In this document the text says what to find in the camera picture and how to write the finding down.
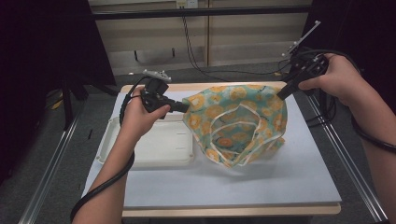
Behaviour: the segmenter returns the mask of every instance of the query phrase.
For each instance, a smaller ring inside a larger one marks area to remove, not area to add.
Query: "teal fabric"
[[[183,121],[212,161],[233,167],[278,149],[286,131],[286,103],[280,88],[216,86],[183,99],[190,105]]]

